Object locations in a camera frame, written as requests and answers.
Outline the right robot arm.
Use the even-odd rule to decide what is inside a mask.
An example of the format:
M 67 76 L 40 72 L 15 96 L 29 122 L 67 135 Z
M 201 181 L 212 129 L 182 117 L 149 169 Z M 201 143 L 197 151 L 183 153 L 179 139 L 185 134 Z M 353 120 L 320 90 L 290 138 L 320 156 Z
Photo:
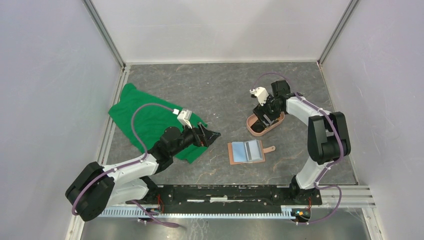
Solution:
M 286 80 L 271 84 L 272 92 L 264 87 L 250 89 L 250 96 L 258 104 L 253 109 L 255 121 L 249 128 L 256 135 L 263 135 L 282 122 L 282 116 L 296 117 L 307 126 L 308 159 L 302 170 L 289 185 L 289 199 L 302 204 L 309 198 L 309 191 L 317 189 L 325 173 L 351 152 L 346 117 L 342 112 L 330 112 L 292 92 Z

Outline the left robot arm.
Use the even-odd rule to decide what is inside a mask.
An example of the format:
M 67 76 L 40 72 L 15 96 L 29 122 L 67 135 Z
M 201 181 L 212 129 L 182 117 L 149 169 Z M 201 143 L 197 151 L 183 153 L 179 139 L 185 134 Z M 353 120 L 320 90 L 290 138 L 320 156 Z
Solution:
M 100 165 L 95 161 L 87 164 L 65 191 L 72 205 L 71 213 L 88 222 L 116 204 L 132 200 L 153 203 L 157 190 L 146 179 L 168 168 L 174 156 L 188 147 L 207 148 L 220 136 L 221 133 L 207 129 L 200 122 L 192 128 L 171 126 L 139 157 L 118 164 Z

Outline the pink oval tray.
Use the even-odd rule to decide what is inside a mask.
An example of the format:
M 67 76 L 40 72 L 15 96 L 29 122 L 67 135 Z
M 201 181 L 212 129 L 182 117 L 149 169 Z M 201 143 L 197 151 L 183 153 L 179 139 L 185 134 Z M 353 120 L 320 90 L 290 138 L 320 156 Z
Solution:
M 285 113 L 282 112 L 280 116 L 269 126 L 264 126 L 257 118 L 256 115 L 252 114 L 246 120 L 246 128 L 247 130 L 255 137 L 261 137 L 271 130 L 275 129 L 279 126 L 285 118 Z

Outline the tan leather card holder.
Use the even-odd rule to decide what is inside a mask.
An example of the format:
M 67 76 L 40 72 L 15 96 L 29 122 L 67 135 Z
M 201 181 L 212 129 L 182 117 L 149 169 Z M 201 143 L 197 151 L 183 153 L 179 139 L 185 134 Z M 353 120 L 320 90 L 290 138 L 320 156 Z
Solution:
M 266 161 L 265 154 L 276 150 L 264 147 L 261 140 L 233 141 L 227 144 L 230 165 L 256 164 Z

